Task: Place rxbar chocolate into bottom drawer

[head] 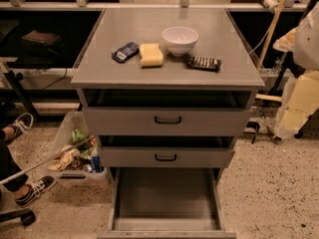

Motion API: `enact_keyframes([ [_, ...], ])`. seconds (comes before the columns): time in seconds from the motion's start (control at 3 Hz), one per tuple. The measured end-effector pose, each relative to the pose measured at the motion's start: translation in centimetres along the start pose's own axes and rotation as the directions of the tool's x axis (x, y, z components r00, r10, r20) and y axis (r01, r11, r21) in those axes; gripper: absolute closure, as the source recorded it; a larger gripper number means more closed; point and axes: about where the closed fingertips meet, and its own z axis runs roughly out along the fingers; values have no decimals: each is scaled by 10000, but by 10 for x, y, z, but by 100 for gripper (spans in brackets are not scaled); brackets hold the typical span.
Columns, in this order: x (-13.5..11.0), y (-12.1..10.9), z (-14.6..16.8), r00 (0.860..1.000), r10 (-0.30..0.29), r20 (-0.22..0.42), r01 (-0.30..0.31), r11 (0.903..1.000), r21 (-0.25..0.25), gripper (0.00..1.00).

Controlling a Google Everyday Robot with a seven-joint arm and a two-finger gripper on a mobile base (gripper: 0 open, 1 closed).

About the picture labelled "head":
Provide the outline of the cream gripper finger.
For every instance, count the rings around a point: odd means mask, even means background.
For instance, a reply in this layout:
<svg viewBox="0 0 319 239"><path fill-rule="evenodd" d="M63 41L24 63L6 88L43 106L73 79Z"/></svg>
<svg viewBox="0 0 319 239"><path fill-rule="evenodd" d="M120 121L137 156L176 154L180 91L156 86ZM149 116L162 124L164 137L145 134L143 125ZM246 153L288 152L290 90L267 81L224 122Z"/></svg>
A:
<svg viewBox="0 0 319 239"><path fill-rule="evenodd" d="M297 29L293 28L284 36L277 39L273 44L273 48L281 52L292 52L295 47L296 31Z"/></svg>
<svg viewBox="0 0 319 239"><path fill-rule="evenodd" d="M298 78L289 78L275 118L275 135L280 138L292 137L318 109L319 72L306 71Z"/></svg>

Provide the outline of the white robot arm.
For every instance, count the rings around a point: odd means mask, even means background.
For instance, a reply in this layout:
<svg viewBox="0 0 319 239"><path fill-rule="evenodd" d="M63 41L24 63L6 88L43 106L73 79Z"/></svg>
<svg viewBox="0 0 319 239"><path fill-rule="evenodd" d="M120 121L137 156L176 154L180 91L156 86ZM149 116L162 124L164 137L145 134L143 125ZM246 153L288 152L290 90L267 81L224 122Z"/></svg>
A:
<svg viewBox="0 0 319 239"><path fill-rule="evenodd" d="M287 81L276 114L275 135L290 138L319 109L319 5L296 28L278 39L273 48L291 51L293 62L305 70L301 76Z"/></svg>

